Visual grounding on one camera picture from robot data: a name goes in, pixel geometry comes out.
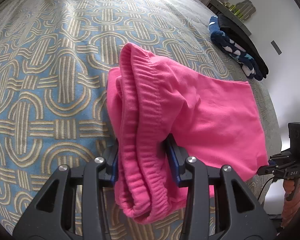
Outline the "person's right hand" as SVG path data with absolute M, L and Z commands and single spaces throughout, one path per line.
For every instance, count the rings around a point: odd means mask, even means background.
M 285 200 L 282 213 L 291 215 L 300 207 L 300 178 L 287 179 L 283 182 Z

